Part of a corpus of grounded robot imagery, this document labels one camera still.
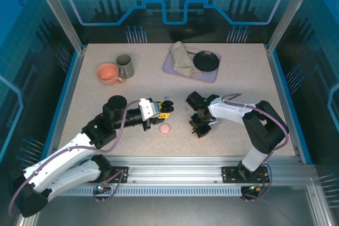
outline beige cloth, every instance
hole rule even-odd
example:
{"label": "beige cloth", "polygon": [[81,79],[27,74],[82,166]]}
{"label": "beige cloth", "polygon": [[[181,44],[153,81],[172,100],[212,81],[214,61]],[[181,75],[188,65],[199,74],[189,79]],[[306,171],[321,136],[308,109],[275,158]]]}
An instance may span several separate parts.
{"label": "beige cloth", "polygon": [[173,44],[170,52],[173,58],[173,69],[175,71],[187,77],[193,77],[201,73],[201,71],[194,66],[193,60],[189,57],[181,42]]}

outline purple tray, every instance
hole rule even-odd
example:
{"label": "purple tray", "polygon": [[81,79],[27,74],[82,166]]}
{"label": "purple tray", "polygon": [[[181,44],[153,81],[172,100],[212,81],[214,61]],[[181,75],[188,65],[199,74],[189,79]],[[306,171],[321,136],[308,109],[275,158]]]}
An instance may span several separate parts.
{"label": "purple tray", "polygon": [[[195,48],[189,48],[189,49],[196,50],[198,52],[203,51],[201,49],[195,49]],[[217,57],[219,58],[219,61],[220,61],[220,55],[218,53],[215,53],[215,52],[213,52],[213,53],[215,55],[217,55]],[[193,60],[193,57],[195,56],[195,54],[194,53],[188,53],[188,54],[189,54],[190,58]],[[202,82],[209,82],[209,83],[213,83],[213,82],[216,81],[218,69],[219,68],[217,68],[214,71],[202,71],[201,74],[195,75],[194,77],[187,77],[187,76],[181,75],[173,69],[173,58],[172,58],[171,52],[168,53],[168,55],[165,59],[164,65],[163,65],[163,71],[166,72],[166,73],[178,75],[178,76],[185,77],[185,78],[188,78],[188,79],[200,80]]]}

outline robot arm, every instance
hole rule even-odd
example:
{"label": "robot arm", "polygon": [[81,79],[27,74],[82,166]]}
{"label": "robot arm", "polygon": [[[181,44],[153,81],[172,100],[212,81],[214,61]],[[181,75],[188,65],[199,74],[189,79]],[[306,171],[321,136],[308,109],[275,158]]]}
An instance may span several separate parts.
{"label": "robot arm", "polygon": [[[127,111],[124,127],[142,125],[144,131],[147,131],[151,124],[162,123],[169,116],[174,110],[172,105],[171,101],[160,103],[153,102],[151,98],[142,98],[137,109]],[[116,129],[121,126],[126,106],[127,101],[123,96],[112,96],[103,106],[103,112],[68,144],[24,171],[14,169],[10,172],[12,195],[32,174],[37,174],[22,188],[15,200],[24,217],[39,212],[49,201],[67,189],[84,182],[99,183],[111,175],[112,166],[103,155],[93,156],[80,166],[67,169],[79,160],[100,152],[98,149],[117,137]],[[38,168],[46,161],[50,162],[38,172]]]}
{"label": "robot arm", "polygon": [[[211,130],[211,126],[219,122],[218,118],[228,119],[245,126],[253,146],[238,165],[239,174],[244,180],[248,180],[253,175],[285,137],[281,128],[265,115],[244,107],[243,104],[237,106],[234,102],[225,103],[218,95],[204,98],[197,92],[193,92],[186,102],[196,111],[191,116],[190,124],[198,138],[205,136]],[[288,132],[287,126],[268,102],[261,101],[258,104],[248,104],[248,106],[266,112],[282,124]]]}

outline table surface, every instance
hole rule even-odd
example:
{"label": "table surface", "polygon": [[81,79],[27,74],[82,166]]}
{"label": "table surface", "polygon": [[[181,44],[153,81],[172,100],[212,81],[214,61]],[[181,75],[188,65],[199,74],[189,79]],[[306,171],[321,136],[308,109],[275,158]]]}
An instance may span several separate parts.
{"label": "table surface", "polygon": [[[188,43],[189,47],[217,52],[221,55],[217,79],[204,83],[163,72],[162,66],[171,44],[89,44],[79,73],[59,147],[78,134],[82,127],[102,112],[102,106],[113,95],[127,102],[140,98],[174,102],[175,111],[165,121],[171,126],[161,134],[159,125],[144,132],[142,126],[124,129],[121,141],[109,155],[119,156],[244,156],[252,144],[245,127],[225,119],[198,139],[191,134],[190,116],[194,111],[186,104],[187,96],[197,91],[203,97],[242,93],[236,101],[271,103],[284,119],[272,72],[263,44]],[[103,85],[96,76],[104,63],[115,63],[121,54],[132,57],[135,75],[122,84]],[[275,155],[294,156],[292,143]]]}

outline black plate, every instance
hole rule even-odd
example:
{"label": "black plate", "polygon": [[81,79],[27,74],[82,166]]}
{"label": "black plate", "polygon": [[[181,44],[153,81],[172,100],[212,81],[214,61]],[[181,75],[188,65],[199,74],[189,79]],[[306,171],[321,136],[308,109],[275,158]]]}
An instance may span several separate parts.
{"label": "black plate", "polygon": [[200,71],[214,71],[219,67],[219,58],[213,52],[200,51],[195,54],[193,63]]}

